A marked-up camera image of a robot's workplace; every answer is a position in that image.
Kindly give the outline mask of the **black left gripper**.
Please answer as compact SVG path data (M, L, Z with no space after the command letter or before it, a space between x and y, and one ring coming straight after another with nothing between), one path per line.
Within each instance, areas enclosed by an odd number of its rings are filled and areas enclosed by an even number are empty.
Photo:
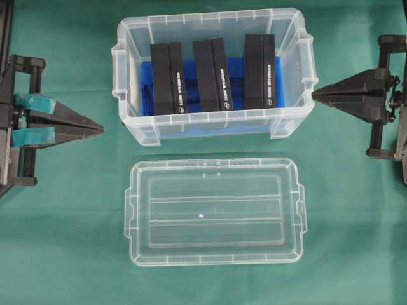
M104 128L54 98L39 94L45 60L11 55L1 74L1 187L33 186L36 151L104 133ZM15 95L15 76L29 75L29 93ZM66 125L23 128L25 112L29 125ZM18 147L33 147L27 152Z

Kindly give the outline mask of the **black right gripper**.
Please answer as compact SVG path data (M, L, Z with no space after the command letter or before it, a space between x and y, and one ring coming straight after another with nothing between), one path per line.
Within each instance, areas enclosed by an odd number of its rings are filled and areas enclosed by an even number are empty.
M367 123L372 123L371 140L366 154L375 159L406 157L406 75L400 79L390 72L390 56L406 53L405 35L381 35L378 38L380 56L378 68L368 69L337 83L315 90L312 98L339 109ZM381 97L391 92L389 98ZM396 119L399 125L394 151L382 149L383 127Z

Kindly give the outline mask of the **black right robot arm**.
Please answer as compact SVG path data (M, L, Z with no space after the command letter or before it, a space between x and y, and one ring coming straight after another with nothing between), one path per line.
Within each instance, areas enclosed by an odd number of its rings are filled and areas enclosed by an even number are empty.
M381 35L379 63L368 69L312 92L314 101L334 107L372 124L366 155L373 159L400 161L406 182L406 76L400 79L390 72L390 56L406 53L405 35ZM399 109L396 148L382 149L382 132L396 119Z

